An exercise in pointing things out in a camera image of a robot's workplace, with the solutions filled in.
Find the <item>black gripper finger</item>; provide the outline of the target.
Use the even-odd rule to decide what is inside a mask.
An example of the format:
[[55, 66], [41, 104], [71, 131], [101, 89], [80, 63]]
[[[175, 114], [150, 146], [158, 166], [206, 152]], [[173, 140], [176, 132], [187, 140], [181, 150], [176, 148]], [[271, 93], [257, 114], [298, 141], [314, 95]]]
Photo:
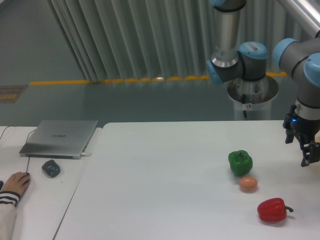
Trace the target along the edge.
[[302, 144], [302, 161], [301, 166], [307, 167], [310, 164], [320, 161], [320, 143], [311, 141], [309, 144]]
[[292, 129], [286, 128], [285, 134], [286, 134], [285, 143], [291, 144], [295, 138], [295, 131]]

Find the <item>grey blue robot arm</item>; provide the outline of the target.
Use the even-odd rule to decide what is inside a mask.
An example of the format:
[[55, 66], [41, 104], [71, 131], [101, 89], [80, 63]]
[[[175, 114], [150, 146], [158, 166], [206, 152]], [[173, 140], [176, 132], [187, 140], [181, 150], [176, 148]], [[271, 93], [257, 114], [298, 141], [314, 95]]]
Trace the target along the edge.
[[[216, 10], [217, 41], [206, 62], [213, 82], [229, 82], [228, 94], [245, 107], [274, 98], [277, 83], [266, 75], [267, 49], [255, 41], [236, 47], [240, 11], [244, 0], [212, 0]], [[273, 49], [277, 66], [298, 84], [295, 104], [283, 121], [286, 143], [298, 140], [302, 151], [301, 166], [320, 160], [320, 145], [315, 140], [320, 130], [320, 3], [317, 0], [282, 0], [280, 5], [312, 36], [300, 42], [281, 40]]]

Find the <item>person's hand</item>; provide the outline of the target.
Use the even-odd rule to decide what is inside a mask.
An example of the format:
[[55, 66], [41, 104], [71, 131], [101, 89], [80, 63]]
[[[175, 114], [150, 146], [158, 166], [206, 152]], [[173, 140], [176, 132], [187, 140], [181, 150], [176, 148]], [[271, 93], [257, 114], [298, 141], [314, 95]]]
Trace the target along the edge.
[[31, 182], [31, 175], [28, 172], [17, 172], [12, 174], [3, 184], [1, 193], [14, 193], [22, 197]]

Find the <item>white striped sleeve forearm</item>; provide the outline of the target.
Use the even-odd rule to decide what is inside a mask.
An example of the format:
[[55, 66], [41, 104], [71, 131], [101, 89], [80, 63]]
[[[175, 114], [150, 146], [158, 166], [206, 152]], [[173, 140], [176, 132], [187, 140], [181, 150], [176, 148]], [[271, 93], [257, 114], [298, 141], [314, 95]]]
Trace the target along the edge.
[[20, 195], [11, 191], [0, 192], [0, 239], [11, 240], [15, 226]]

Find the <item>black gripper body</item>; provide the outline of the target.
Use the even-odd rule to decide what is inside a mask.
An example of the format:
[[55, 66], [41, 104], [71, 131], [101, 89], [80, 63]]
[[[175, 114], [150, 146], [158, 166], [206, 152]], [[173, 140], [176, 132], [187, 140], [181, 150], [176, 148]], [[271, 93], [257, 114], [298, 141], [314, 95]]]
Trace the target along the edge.
[[294, 130], [294, 137], [302, 144], [309, 144], [315, 140], [320, 130], [320, 109], [293, 104], [283, 121], [284, 129]]

